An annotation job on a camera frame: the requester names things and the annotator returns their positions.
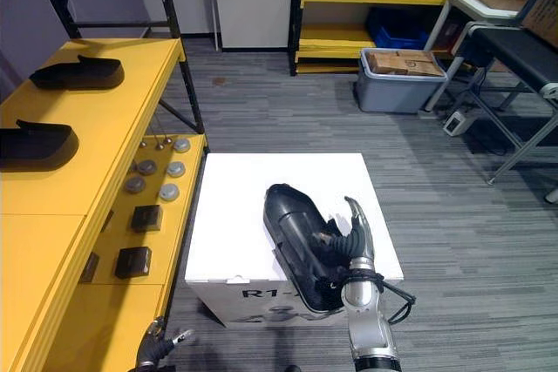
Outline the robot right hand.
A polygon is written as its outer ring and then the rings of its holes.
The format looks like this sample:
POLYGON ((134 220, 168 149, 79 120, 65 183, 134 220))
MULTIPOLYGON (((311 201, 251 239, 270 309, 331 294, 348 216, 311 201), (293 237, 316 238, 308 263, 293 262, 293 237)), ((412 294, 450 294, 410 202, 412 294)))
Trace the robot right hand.
POLYGON ((311 235, 310 243, 316 258, 323 266, 318 275, 317 288, 344 303, 363 307, 378 293, 378 275, 370 224, 356 199, 346 196, 350 208, 350 232, 340 233, 334 220, 311 235))

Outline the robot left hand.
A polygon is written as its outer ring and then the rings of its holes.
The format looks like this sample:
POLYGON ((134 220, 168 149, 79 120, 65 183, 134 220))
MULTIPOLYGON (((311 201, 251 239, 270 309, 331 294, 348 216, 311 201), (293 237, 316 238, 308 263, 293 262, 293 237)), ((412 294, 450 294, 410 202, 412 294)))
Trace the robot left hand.
POLYGON ((166 323, 163 316, 156 317, 143 334, 136 355, 135 371, 153 371, 159 362, 167 357, 176 346, 193 343, 195 334, 192 329, 179 332, 175 337, 166 338, 166 323))

